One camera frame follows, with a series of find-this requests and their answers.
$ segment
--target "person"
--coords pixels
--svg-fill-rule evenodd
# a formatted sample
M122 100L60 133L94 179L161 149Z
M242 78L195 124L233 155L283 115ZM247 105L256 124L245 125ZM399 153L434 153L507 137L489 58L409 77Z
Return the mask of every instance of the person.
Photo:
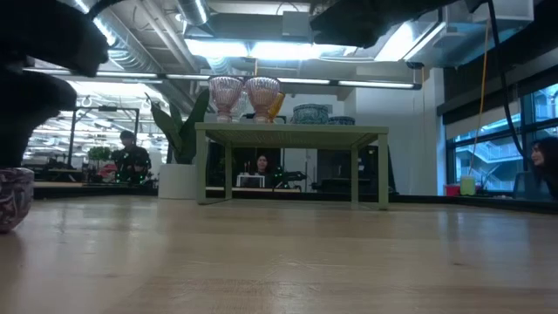
M272 188L273 186L273 175L271 171L269 171L269 163L268 157L266 155L261 154L256 161L257 166L257 174L265 177L264 187L265 188Z
M151 168L149 153L145 148L135 145L135 135L130 131L122 131L120 140L124 149L112 154L117 168L117 181L140 184Z
M543 181L548 192L558 200L558 138L547 137L533 144L531 160L534 164L535 184L541 187Z

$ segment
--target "blue container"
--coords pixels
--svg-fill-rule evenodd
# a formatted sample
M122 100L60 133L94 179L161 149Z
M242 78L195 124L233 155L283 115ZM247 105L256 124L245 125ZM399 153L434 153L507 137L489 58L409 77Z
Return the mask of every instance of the blue container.
M331 117L328 124L334 126L354 126L355 119L347 116Z
M325 105L298 105L293 111L293 124L324 125L328 123L328 107Z

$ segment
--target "pink glass vase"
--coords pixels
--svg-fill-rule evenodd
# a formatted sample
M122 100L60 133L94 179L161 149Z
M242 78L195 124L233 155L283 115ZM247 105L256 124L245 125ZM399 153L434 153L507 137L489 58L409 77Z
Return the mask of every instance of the pink glass vase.
M217 106L217 121L230 122L231 110L241 97L242 80L229 76L218 76L210 78L208 83L211 98Z
M269 108L279 93L280 84L275 78L255 77L244 85L254 107L255 123L268 123Z

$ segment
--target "white planter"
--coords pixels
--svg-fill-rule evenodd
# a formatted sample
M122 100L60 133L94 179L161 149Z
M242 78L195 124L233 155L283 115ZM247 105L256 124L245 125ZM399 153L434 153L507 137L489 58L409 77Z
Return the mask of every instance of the white planter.
M197 192L195 165L167 164L159 170L159 198L194 200Z

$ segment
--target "dark hair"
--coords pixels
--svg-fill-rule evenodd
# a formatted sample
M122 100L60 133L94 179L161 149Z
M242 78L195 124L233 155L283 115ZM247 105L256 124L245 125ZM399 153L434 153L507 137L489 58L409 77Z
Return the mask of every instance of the dark hair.
M534 168L536 183L541 185L544 179L550 189L550 194L554 197L558 195L558 138L547 137L533 142L533 147L537 147L544 157L544 164Z
M123 140L123 139L132 139L132 140L133 140L133 139L135 139L135 138L136 138L136 136L133 135L133 133L130 132L130 131L122 131L122 132L120 133L120 139L121 139L121 140Z
M258 167L258 164L257 164L257 163L258 163L258 161L260 160L261 157L265 158L265 161L268 162L268 165L265 167L265 172L268 173L268 172L269 172L269 158L268 158L268 156L267 156L266 154L259 154L259 155L258 155L258 158L255 160L255 169L256 169L256 170L258 169L258 168L257 168L257 167Z

